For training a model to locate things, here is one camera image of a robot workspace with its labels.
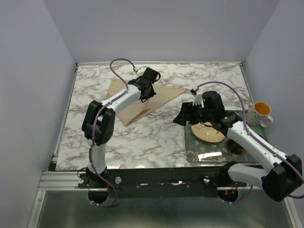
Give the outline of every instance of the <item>white mug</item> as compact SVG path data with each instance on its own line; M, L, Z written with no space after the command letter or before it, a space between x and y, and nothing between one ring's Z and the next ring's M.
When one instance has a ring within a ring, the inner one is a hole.
M270 116L271 108L269 104L259 101L249 108L246 114L246 122L250 125L261 125L262 127L269 127L273 124L274 119ZM265 119L270 120L270 124L264 123Z

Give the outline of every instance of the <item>white marble surface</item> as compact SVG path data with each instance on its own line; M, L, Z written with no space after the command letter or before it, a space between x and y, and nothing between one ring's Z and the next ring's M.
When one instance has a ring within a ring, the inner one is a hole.
M250 105L249 93L238 63L205 64L145 64L161 73L157 84L191 89L207 81L222 81L234 87ZM114 67L124 79L133 79L131 65ZM115 78L109 66L80 66L59 147L56 170L78 170L88 164L88 142L81 131L87 107L92 100L105 99L111 80ZM227 110L240 110L238 98L227 87L209 84L202 91L220 93ZM107 143L106 164L109 169L169 168L191 166L185 151L184 128L172 121L179 113L182 102L192 101L187 90L184 94L124 127L115 120L114 134Z

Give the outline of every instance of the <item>gray wall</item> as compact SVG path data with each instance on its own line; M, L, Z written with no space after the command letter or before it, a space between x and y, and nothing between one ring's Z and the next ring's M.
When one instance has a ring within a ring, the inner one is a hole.
M0 1L0 222L27 226L75 64L42 0Z
M272 107L270 142L304 161L304 1L281 0L245 62L255 101ZM304 194L302 186L295 195ZM304 224L304 200L294 200Z
M278 0L44 0L77 62L245 60Z

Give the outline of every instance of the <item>round plate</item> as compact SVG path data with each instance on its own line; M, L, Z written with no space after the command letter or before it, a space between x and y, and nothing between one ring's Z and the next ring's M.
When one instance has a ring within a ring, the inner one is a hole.
M219 143L225 138L221 132L213 129L212 127L206 127L205 125L203 125L203 123L191 125L193 134L199 139L209 143Z

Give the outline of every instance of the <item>mug handle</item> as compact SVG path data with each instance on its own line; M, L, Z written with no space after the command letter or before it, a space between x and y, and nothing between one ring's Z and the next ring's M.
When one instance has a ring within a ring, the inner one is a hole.
M268 125L266 125L266 124L263 123L263 121L264 121L266 118L268 118L268 119L270 120L270 124L268 124ZM262 127L269 127L269 126L271 126L273 123L274 123L274 119L273 119L270 115L268 115L268 116L265 117L263 120L261 120L260 125L261 125Z

